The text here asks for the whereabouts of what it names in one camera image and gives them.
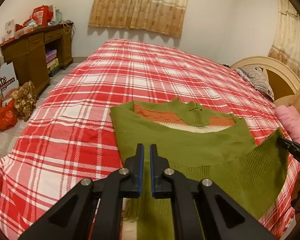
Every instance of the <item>tiled floor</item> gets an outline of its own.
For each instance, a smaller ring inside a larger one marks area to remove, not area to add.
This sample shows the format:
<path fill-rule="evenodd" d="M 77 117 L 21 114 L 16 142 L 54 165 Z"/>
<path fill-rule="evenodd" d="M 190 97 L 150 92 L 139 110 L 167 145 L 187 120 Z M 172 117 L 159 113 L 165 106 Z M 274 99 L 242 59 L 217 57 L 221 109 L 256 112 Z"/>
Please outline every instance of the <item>tiled floor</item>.
<path fill-rule="evenodd" d="M 70 64 L 65 70 L 60 70 L 53 78 L 50 78 L 50 86 L 48 86 L 45 91 L 40 95 L 36 107 L 39 107 L 49 93 L 55 88 L 55 86 L 68 75 L 79 63 Z M 0 158 L 6 156 L 12 151 L 18 136 L 21 135 L 23 129 L 27 126 L 27 122 L 24 122 L 21 118 L 18 123 L 5 131 L 0 131 Z"/>

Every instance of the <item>floral curtain pattern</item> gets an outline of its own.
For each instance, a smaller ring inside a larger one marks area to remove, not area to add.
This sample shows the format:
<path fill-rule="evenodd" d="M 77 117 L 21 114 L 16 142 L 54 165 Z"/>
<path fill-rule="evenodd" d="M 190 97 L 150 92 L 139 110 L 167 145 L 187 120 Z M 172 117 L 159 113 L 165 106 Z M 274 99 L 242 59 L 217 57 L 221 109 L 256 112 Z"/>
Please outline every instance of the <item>floral curtain pattern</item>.
<path fill-rule="evenodd" d="M 181 37 L 188 0 L 94 0 L 89 26 L 145 29 Z"/>
<path fill-rule="evenodd" d="M 279 0 L 279 19 L 269 57 L 289 66 L 300 79 L 300 16 L 289 0 Z"/>

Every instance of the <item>red plastic bag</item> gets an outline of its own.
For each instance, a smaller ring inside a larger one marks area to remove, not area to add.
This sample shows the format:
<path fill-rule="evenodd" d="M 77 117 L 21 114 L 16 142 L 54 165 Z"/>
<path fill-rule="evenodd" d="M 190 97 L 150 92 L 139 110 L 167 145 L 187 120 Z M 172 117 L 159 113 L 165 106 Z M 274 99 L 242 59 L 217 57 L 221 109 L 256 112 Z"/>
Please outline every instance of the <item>red plastic bag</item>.
<path fill-rule="evenodd" d="M 0 100 L 0 129 L 7 130 L 15 126 L 18 122 L 17 115 L 14 109 L 14 98 L 6 105 L 2 106 L 2 99 Z"/>
<path fill-rule="evenodd" d="M 38 25 L 47 26 L 53 17 L 53 12 L 49 11 L 47 5 L 42 5 L 33 10 L 32 17 L 37 17 L 38 21 L 36 21 L 36 23 Z"/>

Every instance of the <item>plaid bed cover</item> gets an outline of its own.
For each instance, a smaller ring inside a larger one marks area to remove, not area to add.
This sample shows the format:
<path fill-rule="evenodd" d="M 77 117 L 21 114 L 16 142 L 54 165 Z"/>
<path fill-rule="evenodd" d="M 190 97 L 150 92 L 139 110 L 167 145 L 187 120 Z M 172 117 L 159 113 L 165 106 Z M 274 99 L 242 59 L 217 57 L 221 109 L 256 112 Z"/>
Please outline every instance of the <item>plaid bed cover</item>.
<path fill-rule="evenodd" d="M 122 166 L 110 107 L 175 97 L 244 117 L 257 144 L 282 127 L 275 106 L 234 70 L 177 49 L 108 41 L 57 85 L 33 112 L 13 151 L 0 160 L 4 234 L 16 240 L 82 178 L 105 178 Z M 294 214 L 291 208 L 276 223 L 290 207 L 299 170 L 290 156 L 282 191 L 260 219 L 277 237 Z"/>

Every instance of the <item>wooden cabinet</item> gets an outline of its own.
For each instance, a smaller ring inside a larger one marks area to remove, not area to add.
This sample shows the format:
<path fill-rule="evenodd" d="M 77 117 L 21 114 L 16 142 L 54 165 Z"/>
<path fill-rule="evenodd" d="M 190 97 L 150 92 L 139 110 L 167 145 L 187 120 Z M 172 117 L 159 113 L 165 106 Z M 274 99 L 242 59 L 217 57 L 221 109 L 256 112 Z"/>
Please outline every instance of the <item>wooden cabinet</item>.
<path fill-rule="evenodd" d="M 1 47 L 5 62 L 13 62 L 19 85 L 31 80 L 39 94 L 50 84 L 46 62 L 46 49 L 56 49 L 59 67 L 65 68 L 72 61 L 72 24 L 38 27 Z"/>

